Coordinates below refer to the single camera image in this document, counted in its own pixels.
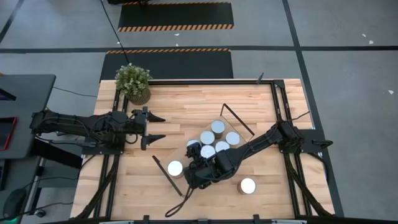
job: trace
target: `green plant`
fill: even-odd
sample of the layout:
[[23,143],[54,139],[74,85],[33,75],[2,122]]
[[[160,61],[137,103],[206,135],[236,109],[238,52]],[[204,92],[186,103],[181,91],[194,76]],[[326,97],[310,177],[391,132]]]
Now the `green plant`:
[[126,66],[122,65],[116,72],[116,89],[121,90],[127,97],[141,96],[149,86],[148,80],[152,79],[149,70],[131,63]]

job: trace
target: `white round lid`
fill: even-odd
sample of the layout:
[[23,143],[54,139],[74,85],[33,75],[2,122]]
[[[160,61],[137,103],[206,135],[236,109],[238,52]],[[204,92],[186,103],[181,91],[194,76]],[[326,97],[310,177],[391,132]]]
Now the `white round lid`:
[[171,161],[167,166],[167,172],[173,177],[182,173],[182,163],[179,161]]
[[229,149],[229,144],[227,142],[219,141],[216,144],[216,152],[220,152],[221,150],[227,150],[227,149]]
[[196,140],[196,139],[189,140],[188,143],[187,143],[187,146],[190,146],[190,145],[192,145],[192,144],[194,144],[194,143],[196,143],[196,142],[199,142],[199,143],[200,143],[200,141],[198,141],[198,140]]
[[200,155],[204,158],[209,158],[214,154],[216,154],[216,150],[213,146],[203,146],[201,148]]
[[231,131],[226,135],[225,140],[228,144],[235,146],[239,144],[241,138],[238,133]]
[[211,130],[215,133],[222,133],[223,131],[225,131],[224,122],[220,120],[213,121],[211,124]]
[[252,194],[256,190],[256,183],[250,178],[245,178],[241,182],[241,189],[246,194]]
[[204,131],[200,134],[200,141],[204,144],[211,144],[214,142],[214,134],[211,131]]

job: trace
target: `wooden table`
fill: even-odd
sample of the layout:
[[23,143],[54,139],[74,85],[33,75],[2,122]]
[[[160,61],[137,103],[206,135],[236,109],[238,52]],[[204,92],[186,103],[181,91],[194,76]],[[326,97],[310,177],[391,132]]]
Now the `wooden table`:
[[[308,111],[302,84],[298,79],[284,81],[292,117],[298,117]],[[152,143],[146,151],[140,150],[139,141],[126,145],[119,163],[112,220],[142,220],[143,215],[150,215],[151,220],[165,219],[165,212],[183,198],[175,193],[152,155],[162,160],[181,144],[186,144],[191,136],[219,118],[223,103],[256,133],[255,137],[276,122],[269,86],[157,85],[151,86],[150,90],[152,98],[146,106],[166,122],[148,123],[148,133],[166,134],[167,137]],[[111,111],[114,94],[114,81],[102,81],[95,114]],[[134,108],[141,109],[142,106],[128,105],[128,111]],[[310,115],[294,121],[294,125],[310,129]],[[323,207],[333,213],[322,163],[306,154],[301,155],[301,160],[308,188]],[[102,161],[103,156],[96,156],[81,171],[71,217],[78,215],[96,192]],[[240,195],[237,192],[237,183],[245,177],[255,180],[255,194]],[[296,189],[300,211],[304,214],[301,193],[298,187]],[[104,215],[107,198],[106,192],[101,215]],[[252,219],[253,214],[260,214],[260,218],[294,217],[285,163],[277,146],[246,159],[234,177],[205,190],[194,191],[181,211],[169,219]]]

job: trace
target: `gray floor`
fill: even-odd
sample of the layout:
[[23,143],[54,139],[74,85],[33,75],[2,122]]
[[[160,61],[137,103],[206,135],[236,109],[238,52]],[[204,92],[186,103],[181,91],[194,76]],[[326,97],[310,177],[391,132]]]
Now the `gray floor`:
[[[230,2],[232,30],[119,36],[126,47],[293,45],[282,0]],[[398,45],[398,1],[289,0],[289,4],[301,46]],[[15,0],[0,1],[0,29],[15,5]],[[121,6],[105,5],[116,25]],[[117,46],[99,0],[25,0],[0,43],[0,49]],[[262,72],[264,78],[301,78],[295,52],[234,50],[231,55],[235,78],[257,78]],[[394,191],[398,185],[398,52],[303,55],[325,135],[335,142],[329,150],[345,215],[398,220]],[[55,86],[96,95],[103,60],[104,53],[0,54],[0,72],[53,73]],[[49,102],[52,110],[83,116],[92,114],[94,106],[94,98],[58,90]],[[69,202],[73,194],[74,189],[48,189],[39,205]],[[65,220],[70,209],[52,207],[46,217],[26,217],[23,222]]]

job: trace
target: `floor mat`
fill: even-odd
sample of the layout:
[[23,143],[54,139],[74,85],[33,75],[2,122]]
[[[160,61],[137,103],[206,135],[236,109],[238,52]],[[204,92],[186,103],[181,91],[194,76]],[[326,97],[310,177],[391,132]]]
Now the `floor mat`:
[[[233,78],[229,49],[126,50],[126,55],[155,79]],[[107,52],[101,79],[114,80],[116,70],[126,64],[122,50]]]
[[125,3],[119,20],[120,32],[232,29],[230,2]]

